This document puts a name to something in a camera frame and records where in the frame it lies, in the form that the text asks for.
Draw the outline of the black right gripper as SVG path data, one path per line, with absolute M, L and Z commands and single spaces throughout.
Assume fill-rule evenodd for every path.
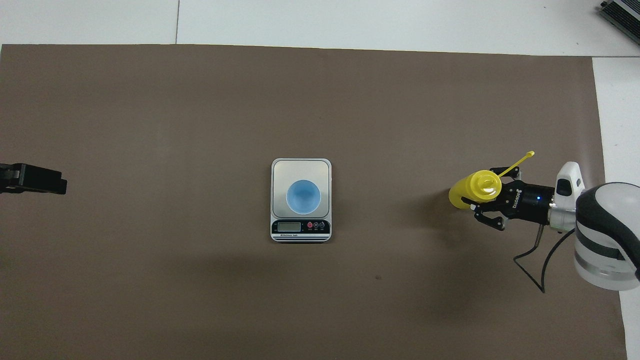
M 498 175 L 507 171 L 507 166 L 491 167 L 489 171 Z M 521 167 L 514 166 L 498 180 L 492 180 L 490 189 L 502 189 L 503 200 L 471 202 L 473 218 L 494 230 L 504 231 L 509 219 L 518 219 L 536 224 L 549 224 L 554 189 L 525 183 L 521 180 Z

